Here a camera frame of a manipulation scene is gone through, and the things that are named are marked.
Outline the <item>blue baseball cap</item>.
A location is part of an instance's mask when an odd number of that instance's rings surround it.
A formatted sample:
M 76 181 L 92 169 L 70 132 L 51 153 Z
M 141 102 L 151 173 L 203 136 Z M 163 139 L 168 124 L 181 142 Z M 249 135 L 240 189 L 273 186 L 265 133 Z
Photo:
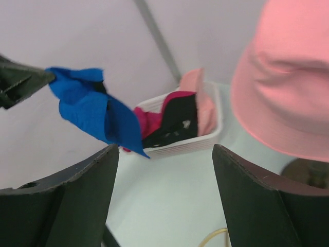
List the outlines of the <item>blue baseball cap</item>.
M 49 87 L 59 99 L 59 113 L 90 136 L 146 156 L 136 115 L 107 93 L 100 68 L 47 68 L 55 75 Z

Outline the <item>light pink bucket hat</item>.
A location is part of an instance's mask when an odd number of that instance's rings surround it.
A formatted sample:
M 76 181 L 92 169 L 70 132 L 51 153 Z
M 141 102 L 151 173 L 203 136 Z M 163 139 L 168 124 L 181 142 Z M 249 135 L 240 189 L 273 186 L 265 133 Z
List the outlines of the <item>light pink bucket hat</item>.
M 236 67 L 233 112 L 256 140 L 328 161 L 328 1 L 267 1 Z

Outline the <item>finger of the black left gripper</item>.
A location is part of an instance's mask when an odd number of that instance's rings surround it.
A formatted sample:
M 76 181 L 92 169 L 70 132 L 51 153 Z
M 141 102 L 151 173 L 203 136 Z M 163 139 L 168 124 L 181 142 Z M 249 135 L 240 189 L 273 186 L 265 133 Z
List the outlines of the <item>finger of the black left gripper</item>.
M 1 55 L 1 108 L 9 109 L 55 80 L 52 72 Z

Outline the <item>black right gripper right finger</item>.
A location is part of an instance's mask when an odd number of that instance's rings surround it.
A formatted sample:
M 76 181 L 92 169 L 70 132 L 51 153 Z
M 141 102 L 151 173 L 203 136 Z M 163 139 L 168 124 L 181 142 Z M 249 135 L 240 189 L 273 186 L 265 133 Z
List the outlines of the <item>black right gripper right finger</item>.
M 232 246 L 328 246 L 328 190 L 277 175 L 219 144 L 212 160 Z

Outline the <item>magenta hat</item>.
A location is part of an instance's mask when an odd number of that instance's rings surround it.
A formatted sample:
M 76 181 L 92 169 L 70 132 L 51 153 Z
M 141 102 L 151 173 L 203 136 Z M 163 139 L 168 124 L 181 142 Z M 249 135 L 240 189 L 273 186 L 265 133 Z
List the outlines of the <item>magenta hat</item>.
M 145 111 L 143 108 L 140 107 L 135 107 L 133 112 L 135 113 L 140 125 L 142 140 L 144 137 L 148 136 L 157 128 L 159 128 L 161 108 L 159 113 Z

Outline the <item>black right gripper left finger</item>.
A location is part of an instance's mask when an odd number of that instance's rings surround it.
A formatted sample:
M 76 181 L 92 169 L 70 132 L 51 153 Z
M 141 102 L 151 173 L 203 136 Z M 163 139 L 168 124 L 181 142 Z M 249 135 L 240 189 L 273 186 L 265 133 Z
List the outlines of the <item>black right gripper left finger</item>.
M 119 150 L 1 190 L 1 246 L 117 246 L 106 226 Z

